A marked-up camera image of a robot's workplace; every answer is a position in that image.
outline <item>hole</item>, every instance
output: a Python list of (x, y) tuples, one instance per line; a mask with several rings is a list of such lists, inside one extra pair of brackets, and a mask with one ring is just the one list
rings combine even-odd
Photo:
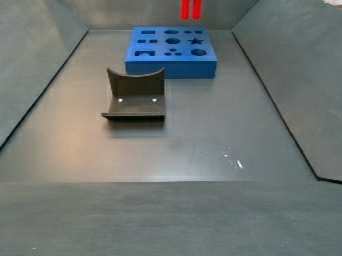
[(143, 30), (142, 34), (151, 35), (151, 34), (155, 34), (155, 31), (154, 30)]
[(207, 52), (202, 49), (195, 49), (191, 51), (191, 54), (196, 55), (196, 56), (204, 56), (207, 54)]
[(178, 34), (179, 32), (176, 30), (167, 30), (166, 34)]
[(202, 44), (203, 40), (199, 40), (196, 38), (194, 38), (192, 40), (188, 40), (191, 42), (191, 44)]
[(179, 44), (180, 40), (178, 38), (168, 38), (168, 39), (166, 39), (166, 42), (168, 44)]
[(155, 56), (155, 51), (136, 51), (135, 56), (140, 56), (140, 55)]

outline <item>circular hole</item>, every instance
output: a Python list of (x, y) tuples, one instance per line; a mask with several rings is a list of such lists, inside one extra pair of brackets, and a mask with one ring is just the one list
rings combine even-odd
[(191, 51), (191, 54), (196, 55), (196, 56), (204, 56), (207, 54), (207, 52), (202, 49), (195, 49)]
[(179, 44), (180, 40), (178, 38), (168, 38), (168, 39), (166, 39), (166, 42), (168, 44)]
[(176, 30), (167, 30), (166, 34), (178, 34), (179, 32)]

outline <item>star-shaped hole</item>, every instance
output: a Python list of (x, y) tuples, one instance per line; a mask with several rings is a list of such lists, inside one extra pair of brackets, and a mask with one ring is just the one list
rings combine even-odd
[(191, 44), (202, 44), (203, 40), (199, 40), (196, 38), (194, 38), (192, 40), (188, 40), (191, 42)]

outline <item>red object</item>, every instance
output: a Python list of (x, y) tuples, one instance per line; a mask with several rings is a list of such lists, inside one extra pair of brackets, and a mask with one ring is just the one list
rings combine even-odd
[(188, 19), (190, 0), (182, 0), (182, 19)]
[(194, 19), (200, 18), (200, 12), (202, 12), (202, 0), (194, 0), (194, 12), (192, 12)]
[[(202, 14), (202, 0), (191, 0), (194, 1), (194, 9), (192, 9), (192, 18), (200, 19)], [(190, 11), (190, 0), (182, 0), (182, 19), (188, 19), (188, 11)]]

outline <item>gray floor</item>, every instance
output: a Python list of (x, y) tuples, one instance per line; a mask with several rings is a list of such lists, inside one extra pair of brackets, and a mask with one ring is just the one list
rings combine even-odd
[(0, 154), (1, 181), (314, 181), (228, 31), (214, 80), (167, 80), (164, 122), (108, 122), (129, 31), (92, 31)]
[(341, 197), (322, 183), (7, 183), (1, 255), (339, 256)]

